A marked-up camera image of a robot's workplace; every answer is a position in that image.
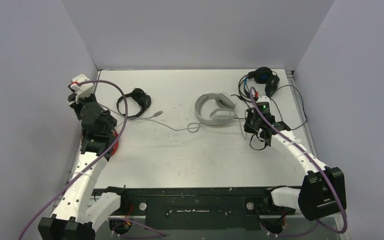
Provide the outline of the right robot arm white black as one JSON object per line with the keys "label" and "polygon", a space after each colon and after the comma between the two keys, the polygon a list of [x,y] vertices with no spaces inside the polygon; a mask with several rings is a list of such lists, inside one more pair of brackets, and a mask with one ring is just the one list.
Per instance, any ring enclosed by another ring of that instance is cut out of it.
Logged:
{"label": "right robot arm white black", "polygon": [[329,167],[301,144],[292,129],[271,114],[270,99],[254,98],[246,111],[244,130],[263,140],[265,146],[277,150],[303,176],[300,188],[270,187],[263,199],[264,210],[275,214],[282,207],[295,209],[309,220],[340,213],[346,218],[345,176],[338,167]]}

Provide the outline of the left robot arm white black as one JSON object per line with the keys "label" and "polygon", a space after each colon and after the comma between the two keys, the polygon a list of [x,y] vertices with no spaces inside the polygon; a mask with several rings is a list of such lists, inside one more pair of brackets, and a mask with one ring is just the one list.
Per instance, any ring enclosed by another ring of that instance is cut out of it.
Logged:
{"label": "left robot arm white black", "polygon": [[39,221],[43,240],[93,240],[111,212],[123,215],[130,207],[127,198],[115,193],[104,194],[88,207],[99,175],[118,144],[117,120],[98,104],[93,93],[84,97],[71,94],[68,100],[82,127],[80,150],[60,202],[49,217]]}

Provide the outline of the red black headphones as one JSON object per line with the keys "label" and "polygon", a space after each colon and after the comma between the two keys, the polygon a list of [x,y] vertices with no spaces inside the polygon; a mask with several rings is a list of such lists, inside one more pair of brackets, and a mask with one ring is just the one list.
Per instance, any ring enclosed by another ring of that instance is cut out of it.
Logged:
{"label": "red black headphones", "polygon": [[[117,132],[117,130],[113,130],[112,134],[115,138],[117,138],[119,136],[119,133]],[[110,151],[111,157],[117,152],[118,147],[119,147],[119,140],[115,140],[114,146],[113,146],[112,150]]]}

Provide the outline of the white grey headphones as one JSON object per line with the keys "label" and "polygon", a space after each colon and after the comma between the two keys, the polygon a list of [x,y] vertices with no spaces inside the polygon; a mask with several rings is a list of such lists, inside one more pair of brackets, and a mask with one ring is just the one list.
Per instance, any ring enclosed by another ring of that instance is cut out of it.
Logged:
{"label": "white grey headphones", "polygon": [[[218,108],[215,108],[208,116],[201,114],[202,107],[214,100]],[[236,101],[227,92],[211,92],[201,95],[194,104],[194,114],[200,123],[206,126],[225,126],[235,120]]]}

